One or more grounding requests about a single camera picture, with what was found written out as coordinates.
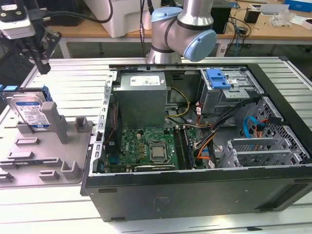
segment aluminum workbench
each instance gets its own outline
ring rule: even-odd
[[[312,130],[312,83],[289,61],[280,58],[207,58],[203,63],[258,63]],[[22,87],[47,85],[60,115],[98,120],[108,64],[144,63],[141,58],[52,59],[51,71],[34,68]],[[0,116],[1,155],[6,155],[17,129],[17,118],[7,107]],[[0,190],[1,233],[312,233],[312,193],[282,212],[233,214],[105,223],[80,184],[62,187]]]

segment green circuit board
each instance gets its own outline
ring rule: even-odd
[[[119,165],[153,164],[150,160],[151,144],[165,143],[167,161],[164,163],[175,165],[176,170],[178,170],[173,131],[173,128],[124,129],[122,132]],[[195,129],[188,129],[187,134],[191,142],[197,140]]]

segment desk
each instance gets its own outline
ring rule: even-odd
[[[247,8],[250,2],[239,2],[241,9]],[[231,15],[234,16],[236,9],[232,9]],[[298,16],[311,17],[312,13],[291,11]],[[240,20],[244,20],[246,11],[239,11],[235,17]],[[249,24],[252,28],[252,33],[245,40],[245,43],[249,44],[312,44],[312,31],[306,28],[292,24],[292,27],[273,27],[269,24],[271,16],[260,15],[256,24]],[[65,59],[69,59],[70,52],[67,48],[67,42],[140,42],[139,31],[128,33],[124,37],[111,38],[108,32],[99,23],[84,20],[79,26],[65,27],[65,26],[51,26],[54,31],[61,32],[63,38],[59,45]],[[217,35],[217,43],[219,47],[217,50],[217,57],[223,57],[228,44],[234,36],[234,28],[231,24],[228,24],[225,34]],[[151,42],[152,31],[145,31],[145,41]]]
[[[40,75],[34,67],[22,87],[40,87],[44,83],[49,87],[51,96],[58,105],[58,112],[64,115],[67,121],[74,120],[75,116],[86,116],[88,120],[96,123],[109,64],[143,62],[141,58],[51,59],[49,74]],[[302,103],[312,97],[312,83],[289,61],[282,61],[277,57],[263,57],[206,58],[201,62],[211,65],[257,63],[312,129],[311,115],[308,108],[303,108],[306,103]],[[6,155],[5,152],[13,143],[16,133],[14,126],[17,121],[18,118],[8,107],[0,115],[1,155]],[[90,144],[94,141],[95,136],[92,136]],[[247,227],[260,228],[257,234],[312,233],[312,193],[282,212],[105,223],[99,217],[90,197],[82,197],[79,192],[80,184],[0,190],[1,233],[242,234],[249,233]]]

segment white box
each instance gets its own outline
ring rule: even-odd
[[[305,27],[306,29],[312,30],[312,18],[307,18],[301,23],[301,26]]]
[[[110,13],[108,0],[84,0],[98,20],[107,19]],[[160,7],[161,0],[152,0],[154,9]],[[112,0],[113,17],[103,27],[113,38],[122,37],[127,33],[140,29],[140,0]],[[145,0],[143,11],[144,29],[152,29],[152,17]]]

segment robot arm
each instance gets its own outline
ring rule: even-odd
[[[197,62],[214,48],[216,33],[210,15],[213,0],[185,0],[183,10],[163,7],[152,14],[152,48],[148,63]]]
[[[48,59],[62,36],[48,30],[45,15],[36,0],[0,0],[0,43],[27,57],[41,74],[50,71]]]

